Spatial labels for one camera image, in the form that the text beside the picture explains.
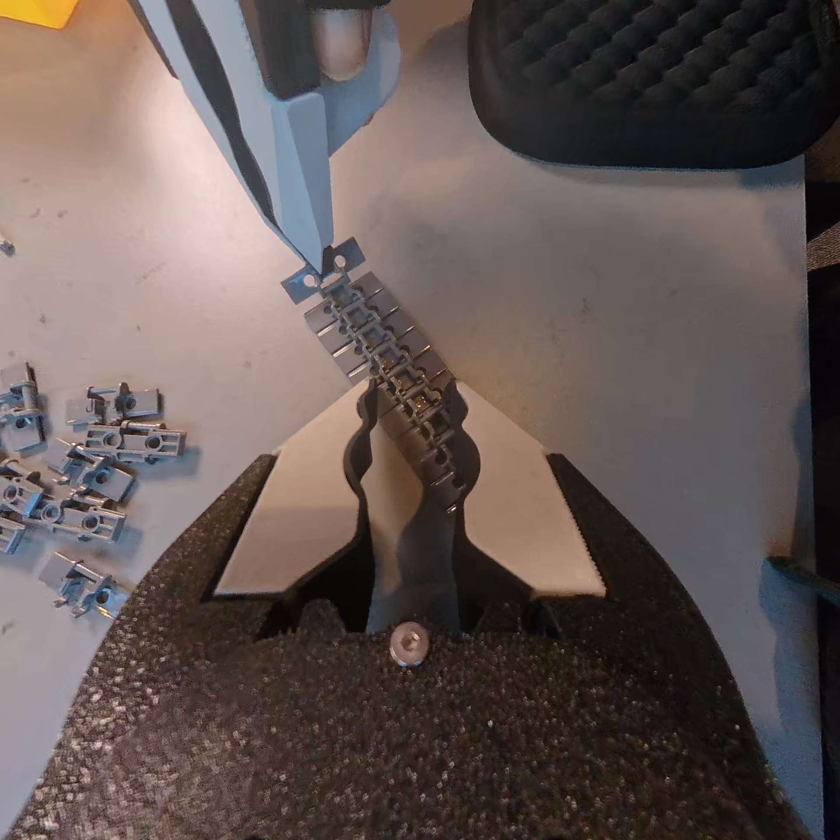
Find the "grey plastic track link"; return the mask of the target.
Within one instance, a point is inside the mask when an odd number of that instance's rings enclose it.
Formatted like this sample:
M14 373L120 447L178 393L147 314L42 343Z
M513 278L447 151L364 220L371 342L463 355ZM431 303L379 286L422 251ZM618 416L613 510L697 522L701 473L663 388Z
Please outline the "grey plastic track link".
M323 250L321 270L308 262L294 275L281 282L292 302L299 304L320 293L326 286L365 262L364 253L355 237Z

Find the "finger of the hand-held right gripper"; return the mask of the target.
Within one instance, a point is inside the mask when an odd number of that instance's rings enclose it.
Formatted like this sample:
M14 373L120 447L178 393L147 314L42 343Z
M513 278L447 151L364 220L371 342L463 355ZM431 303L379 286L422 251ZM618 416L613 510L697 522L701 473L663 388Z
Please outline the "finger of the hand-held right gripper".
M300 257L322 271L323 251L333 241L324 99L309 91L280 100L268 90L238 2L199 1L196 9L232 88L276 226Z
M269 94L239 2L138 1L134 13L258 212L282 236Z

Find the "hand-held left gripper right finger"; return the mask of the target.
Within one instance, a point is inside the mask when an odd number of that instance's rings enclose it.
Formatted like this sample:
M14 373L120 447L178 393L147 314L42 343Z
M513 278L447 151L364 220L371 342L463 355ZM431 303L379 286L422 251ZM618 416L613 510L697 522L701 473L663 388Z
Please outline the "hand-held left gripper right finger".
M462 428L479 457L464 505L468 541L530 596L606 597L548 449L467 384L457 390L466 405Z

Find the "person's right hand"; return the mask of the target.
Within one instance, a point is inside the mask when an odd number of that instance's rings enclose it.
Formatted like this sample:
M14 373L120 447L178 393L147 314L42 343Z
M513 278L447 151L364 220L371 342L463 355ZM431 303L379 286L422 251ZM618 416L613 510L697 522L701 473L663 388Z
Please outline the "person's right hand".
M324 76L336 82L360 75L371 46L372 11L321 8L311 12L311 31Z

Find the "pile of grey track links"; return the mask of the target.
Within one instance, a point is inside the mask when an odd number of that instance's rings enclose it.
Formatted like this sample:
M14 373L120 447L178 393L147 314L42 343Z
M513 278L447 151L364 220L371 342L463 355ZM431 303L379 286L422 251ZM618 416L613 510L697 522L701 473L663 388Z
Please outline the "pile of grey track links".
M184 456L186 433L166 426L162 412L157 389L91 387L66 404L66 424L80 439L49 437L34 368L26 361L3 368L2 555L37 530L77 544L118 543L133 469Z

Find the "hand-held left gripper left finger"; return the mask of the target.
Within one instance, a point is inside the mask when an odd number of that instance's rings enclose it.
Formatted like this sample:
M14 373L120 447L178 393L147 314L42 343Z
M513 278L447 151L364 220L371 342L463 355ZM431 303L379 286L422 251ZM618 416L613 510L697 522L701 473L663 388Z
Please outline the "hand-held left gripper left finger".
M361 535L377 400L363 381L278 447L215 597L290 593Z

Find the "grey desk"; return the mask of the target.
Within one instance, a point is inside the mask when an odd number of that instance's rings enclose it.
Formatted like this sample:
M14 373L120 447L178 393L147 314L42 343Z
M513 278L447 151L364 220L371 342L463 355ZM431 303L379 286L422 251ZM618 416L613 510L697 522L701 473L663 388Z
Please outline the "grey desk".
M815 605L764 559L813 554L803 162L549 166L467 83L470 2L394 2L394 96L332 158L357 237L457 377L565 455L696 601L817 837ZM158 387L183 459L140 472L112 549L135 585L257 456L348 389L265 225L125 2L2 20L2 366L57 426L90 385Z

